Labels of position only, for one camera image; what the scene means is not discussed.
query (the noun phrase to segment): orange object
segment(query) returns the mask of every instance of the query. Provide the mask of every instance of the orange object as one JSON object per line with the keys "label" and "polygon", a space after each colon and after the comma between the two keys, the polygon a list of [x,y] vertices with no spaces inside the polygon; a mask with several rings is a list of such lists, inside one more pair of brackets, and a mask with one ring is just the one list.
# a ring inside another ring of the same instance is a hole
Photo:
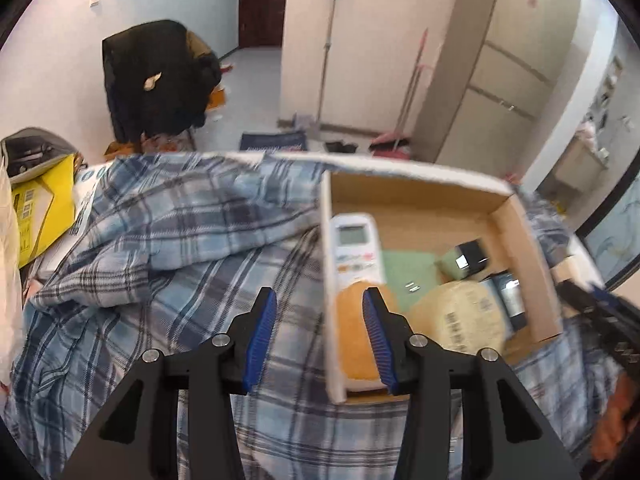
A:
{"label": "orange object", "polygon": [[175,136],[157,134],[147,137],[146,134],[142,134],[140,141],[142,153],[190,152],[194,149],[187,130]]}
{"label": "orange object", "polygon": [[596,462],[613,460],[620,443],[633,431],[638,418],[625,423],[623,415],[628,412],[638,394],[638,386],[622,372],[616,383],[616,391],[609,397],[607,410],[602,415],[591,441],[591,455]]}
{"label": "orange object", "polygon": [[133,145],[133,142],[121,144],[114,140],[107,146],[107,150],[104,152],[104,160],[109,162],[118,155],[131,155],[132,153],[136,153],[136,147]]}
{"label": "orange object", "polygon": [[226,103],[225,89],[218,85],[213,89],[213,92],[209,94],[209,104],[207,104],[207,110],[218,108]]}
{"label": "orange object", "polygon": [[389,288],[369,282],[356,282],[341,290],[335,297],[335,304],[338,313],[338,355],[342,371],[350,379],[375,381],[380,378],[380,374],[362,317],[362,294],[370,286],[378,288],[389,312],[399,312],[396,298]]}

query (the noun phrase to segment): doorway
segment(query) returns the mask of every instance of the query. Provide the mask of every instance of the doorway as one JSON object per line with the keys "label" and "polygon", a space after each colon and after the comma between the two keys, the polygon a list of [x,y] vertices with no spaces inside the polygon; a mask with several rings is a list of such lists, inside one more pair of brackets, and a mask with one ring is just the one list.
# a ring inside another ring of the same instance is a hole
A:
{"label": "doorway", "polygon": [[282,46],[286,0],[239,0],[239,48]]}

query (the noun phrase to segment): cardboard piece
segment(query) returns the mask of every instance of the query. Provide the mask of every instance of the cardboard piece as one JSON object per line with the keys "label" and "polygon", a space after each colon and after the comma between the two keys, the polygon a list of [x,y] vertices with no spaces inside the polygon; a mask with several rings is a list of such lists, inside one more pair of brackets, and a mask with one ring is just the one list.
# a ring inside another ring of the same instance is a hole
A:
{"label": "cardboard piece", "polygon": [[[602,286],[601,279],[594,273],[594,269],[590,269],[589,266],[585,265],[584,259],[577,255],[566,257],[551,269],[551,273],[556,283],[572,280],[584,290],[592,290],[592,283]],[[578,315],[578,311],[566,303],[562,303],[562,313],[567,319]]]}
{"label": "cardboard piece", "polygon": [[509,269],[520,281],[528,326],[507,341],[503,357],[515,363],[562,332],[561,313],[550,272],[524,208],[515,195],[398,176],[325,172],[321,184],[324,250],[325,362],[332,402],[392,400],[384,392],[347,391],[338,365],[335,262],[330,220],[335,214],[365,212],[373,216],[383,250],[444,254],[455,245],[479,238],[488,267],[474,277]]}

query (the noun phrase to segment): bed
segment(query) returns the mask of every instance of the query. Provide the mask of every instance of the bed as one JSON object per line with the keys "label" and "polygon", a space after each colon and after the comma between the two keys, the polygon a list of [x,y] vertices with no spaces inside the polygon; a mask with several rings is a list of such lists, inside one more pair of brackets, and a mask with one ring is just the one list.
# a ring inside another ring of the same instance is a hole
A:
{"label": "bed", "polygon": [[[145,349],[185,351],[224,332],[261,286],[278,296],[270,351],[254,394],[232,401],[247,477],[392,477],[406,404],[335,406],[324,389],[318,184],[335,166],[419,178],[434,168],[258,153],[149,155],[112,165],[88,230],[24,311],[26,339],[3,418],[44,478],[60,475]],[[452,178],[478,178],[450,171]],[[504,185],[487,179],[487,186]],[[576,240],[570,251],[599,280]],[[566,320],[564,333],[515,371],[567,449],[580,455],[618,372],[593,334],[579,319]],[[184,478],[186,398],[180,401]],[[455,478],[462,440],[453,437]]]}

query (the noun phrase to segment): remote control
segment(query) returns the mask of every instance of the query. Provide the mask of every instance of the remote control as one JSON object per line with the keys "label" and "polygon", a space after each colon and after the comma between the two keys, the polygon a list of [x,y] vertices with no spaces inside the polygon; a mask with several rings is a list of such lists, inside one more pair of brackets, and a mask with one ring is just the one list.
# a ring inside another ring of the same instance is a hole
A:
{"label": "remote control", "polygon": [[385,283],[378,229],[366,213],[339,214],[331,220],[338,292],[355,282]]}

